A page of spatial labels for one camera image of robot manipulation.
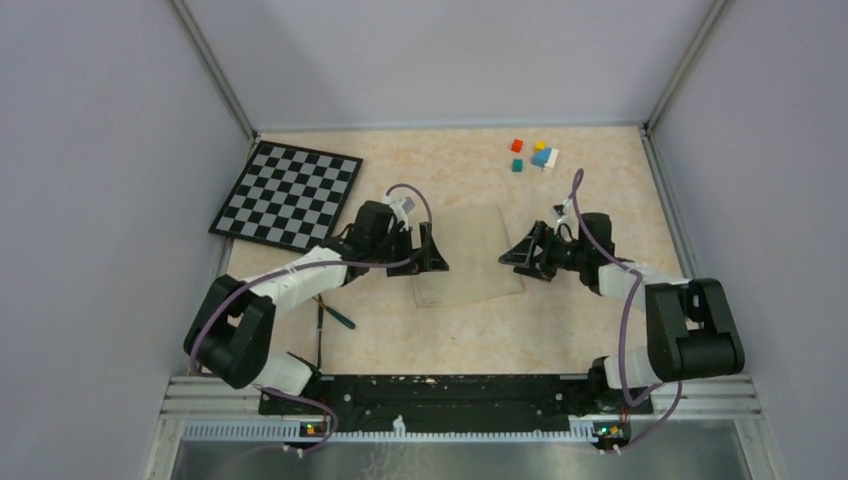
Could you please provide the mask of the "beige cloth napkin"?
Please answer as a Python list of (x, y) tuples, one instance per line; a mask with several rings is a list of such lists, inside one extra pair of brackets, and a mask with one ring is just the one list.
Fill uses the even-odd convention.
[(417, 308), (465, 305), (524, 291), (521, 278), (498, 262), (511, 247), (498, 205), (441, 208), (434, 220), (434, 245), (449, 270), (413, 278)]

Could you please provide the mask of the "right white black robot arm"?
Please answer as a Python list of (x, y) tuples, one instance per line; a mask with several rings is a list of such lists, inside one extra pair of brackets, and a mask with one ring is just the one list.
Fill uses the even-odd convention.
[(579, 215), (578, 233), (566, 223), (534, 223), (498, 261), (519, 275), (550, 282), (577, 273), (593, 293), (623, 301), (616, 353), (592, 362), (582, 396), (600, 412), (642, 403), (654, 386), (740, 373), (745, 351), (724, 287), (688, 279), (618, 257), (605, 213)]

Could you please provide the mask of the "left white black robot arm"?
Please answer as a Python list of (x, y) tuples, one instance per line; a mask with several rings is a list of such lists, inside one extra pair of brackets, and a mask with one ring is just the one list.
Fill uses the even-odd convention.
[(281, 391), (297, 413), (314, 410), (321, 397), (317, 369), (271, 351), (276, 318), (372, 270), (389, 277), (449, 271), (431, 221), (420, 223), (420, 244), (413, 245), (409, 210), (402, 200), (368, 201), (341, 235), (301, 258), (249, 280), (217, 278), (183, 342), (192, 370), (208, 370), (234, 389)]

